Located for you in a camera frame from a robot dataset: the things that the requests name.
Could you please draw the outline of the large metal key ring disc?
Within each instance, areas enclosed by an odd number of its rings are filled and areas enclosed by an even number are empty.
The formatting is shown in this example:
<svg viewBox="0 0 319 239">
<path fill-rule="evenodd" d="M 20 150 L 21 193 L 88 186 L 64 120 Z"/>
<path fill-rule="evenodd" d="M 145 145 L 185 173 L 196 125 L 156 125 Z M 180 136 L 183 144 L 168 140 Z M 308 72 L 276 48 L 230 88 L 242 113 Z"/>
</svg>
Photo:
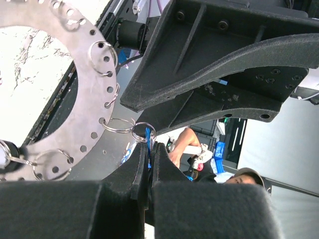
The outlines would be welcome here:
<svg viewBox="0 0 319 239">
<path fill-rule="evenodd" d="M 144 0 L 0 3 L 0 181 L 65 179 L 96 145 L 119 91 L 119 52 L 102 32 Z"/>
</svg>

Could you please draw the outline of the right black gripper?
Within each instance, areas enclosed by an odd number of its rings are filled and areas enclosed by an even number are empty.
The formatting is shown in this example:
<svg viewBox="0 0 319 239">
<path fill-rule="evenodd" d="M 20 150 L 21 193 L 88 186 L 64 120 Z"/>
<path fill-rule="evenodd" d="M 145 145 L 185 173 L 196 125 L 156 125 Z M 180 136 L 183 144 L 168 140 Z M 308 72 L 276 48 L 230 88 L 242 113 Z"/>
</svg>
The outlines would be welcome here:
<svg viewBox="0 0 319 239">
<path fill-rule="evenodd" d="M 318 47 L 319 22 L 304 11 L 267 0 L 172 0 L 120 102 L 144 110 L 137 122 L 157 134 L 224 117 L 271 122 L 319 66 Z M 219 78 L 228 86 L 206 84 Z"/>
</svg>

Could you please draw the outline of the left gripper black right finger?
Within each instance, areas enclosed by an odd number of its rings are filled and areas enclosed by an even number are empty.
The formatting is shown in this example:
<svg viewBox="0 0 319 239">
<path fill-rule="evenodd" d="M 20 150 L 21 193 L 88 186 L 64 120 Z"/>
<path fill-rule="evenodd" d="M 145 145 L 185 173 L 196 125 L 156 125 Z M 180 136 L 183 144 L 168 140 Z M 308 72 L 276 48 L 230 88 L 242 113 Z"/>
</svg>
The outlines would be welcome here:
<svg viewBox="0 0 319 239">
<path fill-rule="evenodd" d="M 166 147 L 154 153 L 152 201 L 157 239 L 283 239 L 261 186 L 191 182 Z"/>
</svg>

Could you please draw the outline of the blue key tag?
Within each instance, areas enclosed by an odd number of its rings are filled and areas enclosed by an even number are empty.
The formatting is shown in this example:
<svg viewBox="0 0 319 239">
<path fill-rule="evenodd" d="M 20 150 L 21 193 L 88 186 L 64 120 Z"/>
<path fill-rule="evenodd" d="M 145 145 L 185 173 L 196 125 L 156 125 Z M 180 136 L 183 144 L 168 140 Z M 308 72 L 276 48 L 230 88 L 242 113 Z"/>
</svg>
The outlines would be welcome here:
<svg viewBox="0 0 319 239">
<path fill-rule="evenodd" d="M 151 152 L 153 150 L 154 139 L 153 139 L 153 131 L 148 127 L 145 130 L 145 136 L 146 136 L 147 146 L 148 146 L 148 169 L 151 169 L 152 167 Z"/>
</svg>

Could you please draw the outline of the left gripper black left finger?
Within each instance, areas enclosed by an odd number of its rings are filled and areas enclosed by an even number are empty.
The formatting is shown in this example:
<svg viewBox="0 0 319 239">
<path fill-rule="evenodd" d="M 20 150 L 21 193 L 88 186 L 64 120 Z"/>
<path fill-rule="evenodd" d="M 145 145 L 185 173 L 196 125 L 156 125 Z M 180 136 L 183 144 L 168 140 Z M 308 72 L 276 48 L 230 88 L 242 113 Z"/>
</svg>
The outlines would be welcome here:
<svg viewBox="0 0 319 239">
<path fill-rule="evenodd" d="M 1 238 L 142 239 L 147 156 L 147 145 L 138 143 L 103 180 L 39 181 L 27 168 L 2 176 Z"/>
</svg>

